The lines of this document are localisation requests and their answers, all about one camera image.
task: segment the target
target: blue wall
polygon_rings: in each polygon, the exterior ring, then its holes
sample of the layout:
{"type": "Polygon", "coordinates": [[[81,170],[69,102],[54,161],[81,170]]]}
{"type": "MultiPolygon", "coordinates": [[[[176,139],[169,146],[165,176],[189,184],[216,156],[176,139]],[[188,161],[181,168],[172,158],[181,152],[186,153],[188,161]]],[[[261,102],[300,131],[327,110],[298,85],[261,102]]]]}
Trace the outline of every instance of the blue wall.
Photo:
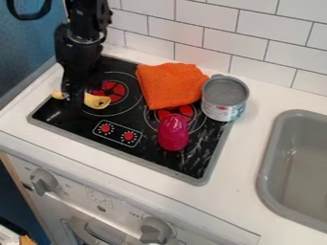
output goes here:
{"type": "MultiPolygon", "coordinates": [[[[25,11],[40,0],[19,1],[25,11]]],[[[15,19],[0,0],[0,97],[54,55],[54,31],[63,21],[62,0],[53,0],[51,12],[34,21],[15,19]]]]}
{"type": "MultiPolygon", "coordinates": [[[[22,10],[28,11],[40,0],[19,1],[25,4],[22,10]]],[[[53,0],[51,12],[34,21],[15,19],[7,9],[6,0],[0,0],[0,98],[54,55],[54,31],[63,21],[65,14],[61,0],[53,0]]],[[[0,217],[27,230],[38,244],[49,245],[48,238],[1,162],[0,196],[0,217]]]]}

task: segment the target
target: white subway tile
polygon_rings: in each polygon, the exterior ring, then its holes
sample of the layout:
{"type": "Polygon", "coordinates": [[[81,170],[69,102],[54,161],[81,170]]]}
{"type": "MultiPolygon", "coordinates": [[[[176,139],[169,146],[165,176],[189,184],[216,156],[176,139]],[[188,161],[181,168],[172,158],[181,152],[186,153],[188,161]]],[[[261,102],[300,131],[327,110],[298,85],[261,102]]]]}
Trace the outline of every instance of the white subway tile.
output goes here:
{"type": "Polygon", "coordinates": [[[121,0],[122,8],[147,15],[173,19],[175,0],[121,0]]]}
{"type": "Polygon", "coordinates": [[[267,61],[327,74],[327,52],[271,41],[267,61]]]}
{"type": "Polygon", "coordinates": [[[274,13],[278,0],[207,0],[207,2],[243,10],[274,13]]]}
{"type": "Polygon", "coordinates": [[[238,76],[290,87],[294,78],[295,69],[234,56],[232,58],[230,72],[238,76]]]}
{"type": "Polygon", "coordinates": [[[107,28],[108,35],[105,40],[106,43],[110,43],[115,46],[125,46],[124,34],[122,30],[107,28]]]}
{"type": "Polygon", "coordinates": [[[278,14],[327,22],[327,1],[326,0],[281,0],[278,14]]]}
{"type": "Polygon", "coordinates": [[[109,8],[120,9],[120,0],[108,0],[109,8]]]}
{"type": "Polygon", "coordinates": [[[113,10],[113,12],[112,27],[134,33],[147,34],[147,20],[145,15],[118,10],[113,10]]]}
{"type": "Polygon", "coordinates": [[[268,40],[206,29],[205,48],[238,56],[263,59],[268,40]]]}
{"type": "Polygon", "coordinates": [[[126,33],[126,46],[154,56],[174,59],[174,43],[170,41],[142,34],[126,33]]]}
{"type": "Polygon", "coordinates": [[[238,10],[190,2],[177,1],[177,20],[214,29],[235,31],[238,10]]]}
{"type": "Polygon", "coordinates": [[[149,17],[149,30],[150,35],[159,38],[199,47],[202,45],[202,27],[149,17]]]}
{"type": "Polygon", "coordinates": [[[298,71],[293,88],[327,96],[327,76],[298,71]]]}
{"type": "Polygon", "coordinates": [[[311,26],[309,21],[241,11],[237,32],[304,45],[311,26]]]}
{"type": "Polygon", "coordinates": [[[308,46],[327,50],[327,25],[315,23],[308,46]]]}
{"type": "Polygon", "coordinates": [[[208,69],[226,73],[229,70],[230,55],[177,43],[175,59],[185,63],[195,63],[208,69]]]}

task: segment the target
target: toy stove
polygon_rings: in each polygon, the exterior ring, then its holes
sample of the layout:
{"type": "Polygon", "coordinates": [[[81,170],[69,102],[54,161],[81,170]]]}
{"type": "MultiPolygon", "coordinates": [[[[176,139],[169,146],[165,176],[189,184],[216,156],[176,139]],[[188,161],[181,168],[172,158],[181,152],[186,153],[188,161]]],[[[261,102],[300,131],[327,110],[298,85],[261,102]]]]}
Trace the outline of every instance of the toy stove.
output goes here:
{"type": "Polygon", "coordinates": [[[152,168],[192,185],[203,185],[213,171],[232,123],[216,122],[201,111],[201,102],[150,111],[134,76],[137,64],[103,57],[102,89],[94,95],[109,96],[111,104],[95,110],[67,109],[63,100],[50,98],[29,116],[30,122],[55,133],[152,168]],[[162,118],[178,113],[189,128],[189,144],[169,152],[157,143],[162,118]]]}

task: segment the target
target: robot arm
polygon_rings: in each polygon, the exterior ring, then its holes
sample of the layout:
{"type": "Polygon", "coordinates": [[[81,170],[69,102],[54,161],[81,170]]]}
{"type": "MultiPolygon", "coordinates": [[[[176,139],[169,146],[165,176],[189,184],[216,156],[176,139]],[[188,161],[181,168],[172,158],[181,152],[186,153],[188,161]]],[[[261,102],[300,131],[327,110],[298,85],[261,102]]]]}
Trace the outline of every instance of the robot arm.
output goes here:
{"type": "MultiPolygon", "coordinates": [[[[80,108],[84,91],[92,86],[112,12],[107,0],[64,0],[68,24],[61,24],[54,34],[56,60],[64,68],[61,91],[69,107],[80,108]]],[[[7,0],[11,14],[19,20],[35,20],[46,15],[52,0],[45,0],[40,11],[18,14],[14,0],[7,0]]]]}

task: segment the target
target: can lid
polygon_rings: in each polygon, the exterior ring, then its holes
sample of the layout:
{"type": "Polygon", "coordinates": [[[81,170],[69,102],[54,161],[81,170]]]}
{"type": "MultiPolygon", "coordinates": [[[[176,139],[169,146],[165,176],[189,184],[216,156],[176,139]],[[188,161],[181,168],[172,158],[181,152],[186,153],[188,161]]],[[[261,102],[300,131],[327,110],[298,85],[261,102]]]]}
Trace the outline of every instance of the can lid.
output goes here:
{"type": "Polygon", "coordinates": [[[250,93],[243,81],[223,76],[210,79],[204,85],[202,92],[210,102],[227,106],[245,102],[250,93]]]}

